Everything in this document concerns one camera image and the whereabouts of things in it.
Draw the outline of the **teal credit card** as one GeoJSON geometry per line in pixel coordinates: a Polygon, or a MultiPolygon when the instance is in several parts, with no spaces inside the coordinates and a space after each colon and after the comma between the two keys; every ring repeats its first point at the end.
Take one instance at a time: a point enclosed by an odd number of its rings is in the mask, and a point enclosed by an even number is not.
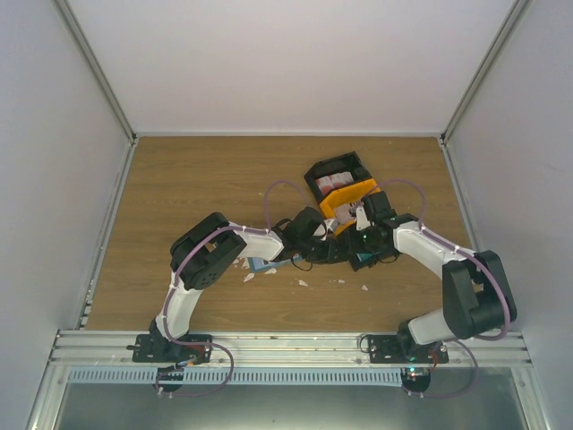
{"type": "Polygon", "coordinates": [[[359,262],[370,263],[377,262],[378,256],[376,254],[358,254],[357,259],[359,262]]]}

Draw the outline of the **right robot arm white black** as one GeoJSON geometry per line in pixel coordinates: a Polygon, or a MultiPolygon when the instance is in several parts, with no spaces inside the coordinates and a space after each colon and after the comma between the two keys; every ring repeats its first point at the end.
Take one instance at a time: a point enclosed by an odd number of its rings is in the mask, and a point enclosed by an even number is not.
{"type": "Polygon", "coordinates": [[[387,195],[370,191],[355,210],[351,228],[358,247],[351,254],[364,265],[407,255],[441,281],[441,308],[402,322],[397,353],[415,363],[429,346],[476,338],[502,340],[517,318],[517,307],[500,257],[456,245],[420,219],[397,215],[387,195]]]}

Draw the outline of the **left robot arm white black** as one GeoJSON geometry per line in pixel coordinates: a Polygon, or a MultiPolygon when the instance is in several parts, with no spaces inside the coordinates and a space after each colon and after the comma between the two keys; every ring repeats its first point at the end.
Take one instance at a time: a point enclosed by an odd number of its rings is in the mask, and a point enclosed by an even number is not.
{"type": "Polygon", "coordinates": [[[166,300],[150,326],[154,352],[173,362],[184,353],[183,336],[201,293],[236,259],[283,262],[296,256],[311,264],[349,260],[345,239],[328,231],[321,214],[306,207],[294,219],[269,228],[236,224],[216,211],[178,238],[170,249],[171,279],[166,300]]]}

